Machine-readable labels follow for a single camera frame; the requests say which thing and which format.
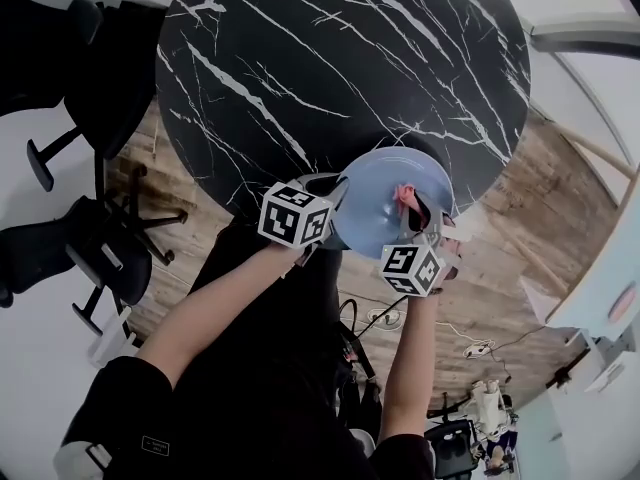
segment round table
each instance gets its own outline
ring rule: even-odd
[[[509,0],[173,0],[157,53],[169,137],[233,214],[255,216],[276,181],[391,145],[436,157],[462,212],[528,111]]]

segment black chair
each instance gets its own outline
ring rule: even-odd
[[[447,407],[444,394],[442,424],[427,430],[425,439],[431,443],[435,454],[435,477],[446,480],[470,480],[478,462],[471,454],[471,436],[477,441],[473,422],[467,419],[449,421],[454,407]]]
[[[139,175],[140,169],[136,169],[132,185],[137,186]],[[96,334],[101,335],[102,331],[92,315],[105,286],[113,292],[119,313],[120,301],[136,304],[151,277],[151,255],[146,246],[152,246],[151,252],[162,260],[167,261],[168,256],[173,259],[173,252],[162,255],[158,251],[144,229],[184,223],[187,214],[180,212],[177,217],[145,221],[137,216],[137,191],[125,197],[121,205],[114,201],[115,195],[110,191],[103,201],[83,196],[61,219],[1,231],[0,306],[11,306],[14,294],[74,265],[91,279],[95,288],[83,308],[72,306]],[[133,215],[126,211],[127,206],[134,209]],[[146,237],[147,243],[140,236]]]
[[[75,83],[102,11],[90,0],[73,0],[67,10],[0,0],[0,16],[0,116],[55,107]]]
[[[64,98],[76,127],[42,151],[32,140],[27,143],[31,168],[47,192],[54,183],[47,162],[79,135],[99,159],[111,160],[140,124],[155,93],[155,55],[165,13],[128,2],[102,11],[104,22],[87,55],[78,59],[78,76]]]

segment white cube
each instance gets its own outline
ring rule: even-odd
[[[380,266],[382,277],[396,292],[426,297],[444,273],[445,262],[426,244],[385,245]]]
[[[324,238],[332,209],[330,201],[278,182],[262,201],[258,233],[301,249]]]

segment black shirt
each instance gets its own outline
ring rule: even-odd
[[[137,358],[96,377],[65,438],[102,444],[105,478],[432,479],[424,438],[385,440],[367,460],[295,359],[200,357],[172,392]]]

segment forearm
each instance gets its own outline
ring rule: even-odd
[[[438,296],[409,298],[407,318],[384,396],[380,440],[424,433],[433,391]]]
[[[293,265],[295,252],[269,246],[180,302],[144,343],[138,357],[175,386],[189,363]]]

